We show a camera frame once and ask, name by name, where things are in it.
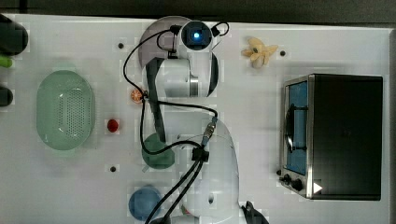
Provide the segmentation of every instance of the small orange object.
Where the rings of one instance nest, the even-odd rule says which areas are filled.
[[[134,89],[131,92],[131,99],[137,104],[142,104],[142,93],[138,89]]]

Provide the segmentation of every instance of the metal handle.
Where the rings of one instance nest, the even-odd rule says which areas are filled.
[[[286,125],[285,125],[285,142],[288,146],[288,150],[293,152],[295,149],[306,149],[306,147],[294,147],[293,140],[294,140],[294,111],[295,110],[308,110],[308,106],[298,107],[292,104],[289,109],[288,113],[286,114]]]

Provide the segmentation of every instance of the white table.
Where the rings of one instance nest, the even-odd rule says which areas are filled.
[[[0,113],[0,224],[139,223],[128,211],[130,195],[145,184],[165,193],[177,181],[173,168],[142,172],[141,107],[130,101],[131,87],[121,76],[123,60],[152,21],[8,16],[22,22],[30,39],[11,69],[0,68],[0,82],[15,91],[15,104]],[[254,202],[271,224],[389,223],[389,29],[230,25],[215,49],[221,71],[215,97],[190,103],[214,106],[229,127],[237,146],[240,202]],[[249,36],[279,45],[262,69],[240,55]],[[126,48],[118,49],[119,42]],[[279,56],[281,50],[285,57]],[[67,155],[46,147],[35,130],[37,88],[59,63],[72,63],[92,85],[97,101],[94,133]],[[141,81],[140,70],[135,55],[128,73]],[[282,83],[314,72],[383,75],[380,202],[308,201],[277,182]],[[119,134],[106,132],[106,119],[120,120]],[[112,165],[116,173],[108,171]]]

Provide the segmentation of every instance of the mesh basket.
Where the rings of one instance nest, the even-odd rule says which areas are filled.
[[[37,132],[49,147],[81,145],[94,124],[93,94],[88,82],[72,71],[47,76],[37,92]]]

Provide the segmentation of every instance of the blue bowl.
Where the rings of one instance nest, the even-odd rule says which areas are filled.
[[[146,221],[155,205],[161,200],[160,195],[160,192],[154,187],[146,186],[137,190],[129,200],[129,211],[132,216],[138,220]],[[152,218],[158,216],[160,210],[161,207],[157,209]]]

